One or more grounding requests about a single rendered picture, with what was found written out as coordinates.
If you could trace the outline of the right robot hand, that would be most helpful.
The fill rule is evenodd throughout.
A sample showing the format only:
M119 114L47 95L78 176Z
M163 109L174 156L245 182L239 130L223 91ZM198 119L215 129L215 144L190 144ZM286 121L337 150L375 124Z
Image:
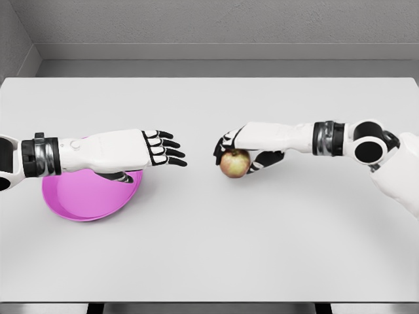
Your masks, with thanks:
M240 129L227 132L215 146L215 164L219 166L222 155L233 149L261 151L251 162L247 175L277 164L285 157L285 152L279 146L278 130L278 124L248 122Z

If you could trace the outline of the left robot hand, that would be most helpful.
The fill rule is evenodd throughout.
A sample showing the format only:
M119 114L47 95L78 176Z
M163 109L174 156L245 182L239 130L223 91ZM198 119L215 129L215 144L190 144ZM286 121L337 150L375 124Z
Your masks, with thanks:
M173 135L161 130L139 129L111 131L93 135L88 139L88 168L110 181L133 183L131 171L147 167L175 165L187 166L181 145Z

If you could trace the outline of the red-yellow apple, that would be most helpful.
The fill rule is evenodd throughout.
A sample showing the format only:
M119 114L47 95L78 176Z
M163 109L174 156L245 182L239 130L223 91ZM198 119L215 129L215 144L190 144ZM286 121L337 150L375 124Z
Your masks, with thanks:
M249 152L242 149L226 150L220 162L220 169L224 175L232 179L243 177L251 164Z

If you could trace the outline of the pink plate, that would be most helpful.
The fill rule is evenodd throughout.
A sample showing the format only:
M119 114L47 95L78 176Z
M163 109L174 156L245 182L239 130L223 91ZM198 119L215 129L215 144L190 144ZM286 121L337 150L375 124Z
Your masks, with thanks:
M131 171L133 183L110 181L91 169L64 172L42 180L42 193L50 210L77 222L98 220L124 207L137 192L142 170Z

